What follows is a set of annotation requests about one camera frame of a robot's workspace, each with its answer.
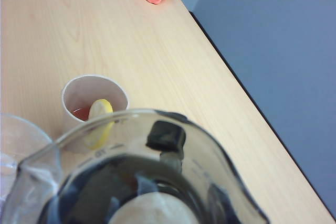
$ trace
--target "clear plastic jug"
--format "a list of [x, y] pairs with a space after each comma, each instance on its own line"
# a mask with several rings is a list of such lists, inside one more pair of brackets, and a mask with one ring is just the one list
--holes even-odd
[[134, 220], [269, 223], [216, 140], [186, 117], [156, 110], [90, 120], [23, 160], [1, 219]]

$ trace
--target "wooden table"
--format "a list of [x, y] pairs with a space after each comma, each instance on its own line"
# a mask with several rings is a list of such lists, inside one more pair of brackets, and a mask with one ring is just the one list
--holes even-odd
[[2, 112], [56, 138], [64, 84], [102, 74], [211, 132], [272, 223], [335, 223], [181, 0], [2, 0], [1, 25]]

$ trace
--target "white paper cup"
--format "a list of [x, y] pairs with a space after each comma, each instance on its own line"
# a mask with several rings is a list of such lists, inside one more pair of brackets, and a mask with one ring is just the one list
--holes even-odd
[[98, 99], [108, 100], [113, 111], [126, 110], [129, 106], [124, 90], [111, 79], [96, 74], [86, 74], [70, 80], [62, 90], [62, 107], [64, 111], [62, 132], [84, 122], [71, 114], [79, 108], [86, 108]]

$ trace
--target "clear glass bowl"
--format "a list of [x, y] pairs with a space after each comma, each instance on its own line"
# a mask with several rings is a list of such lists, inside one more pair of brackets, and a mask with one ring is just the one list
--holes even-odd
[[[90, 120], [23, 160], [2, 223], [114, 223], [150, 193], [183, 202], [198, 223], [269, 223], [218, 142], [186, 117], [156, 110]], [[162, 199], [137, 209], [177, 214]]]
[[0, 212], [11, 190], [17, 164], [51, 143], [39, 127], [15, 115], [1, 113], [1, 197]]

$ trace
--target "lemon slice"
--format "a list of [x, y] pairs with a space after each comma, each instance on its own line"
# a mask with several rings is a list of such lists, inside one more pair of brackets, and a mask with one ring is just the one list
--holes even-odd
[[[99, 99], [92, 104], [89, 119], [112, 112], [111, 103], [105, 99]], [[106, 142], [113, 124], [114, 122], [111, 122], [93, 129], [84, 139], [85, 146], [91, 150], [100, 148]]]

